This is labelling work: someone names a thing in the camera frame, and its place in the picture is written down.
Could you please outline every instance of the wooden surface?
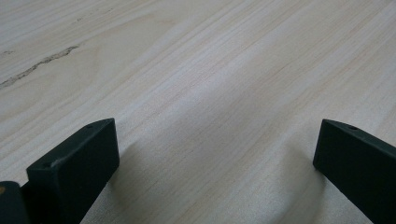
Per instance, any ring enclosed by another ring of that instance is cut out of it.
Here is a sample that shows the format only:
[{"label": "wooden surface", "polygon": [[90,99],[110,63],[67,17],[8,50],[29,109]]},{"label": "wooden surface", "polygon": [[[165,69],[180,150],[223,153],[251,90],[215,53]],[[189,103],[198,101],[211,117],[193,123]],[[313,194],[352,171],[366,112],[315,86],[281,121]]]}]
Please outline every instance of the wooden surface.
[{"label": "wooden surface", "polygon": [[312,159],[322,119],[396,145],[395,26],[391,0],[3,0],[0,179],[113,117],[83,223],[370,223]]}]

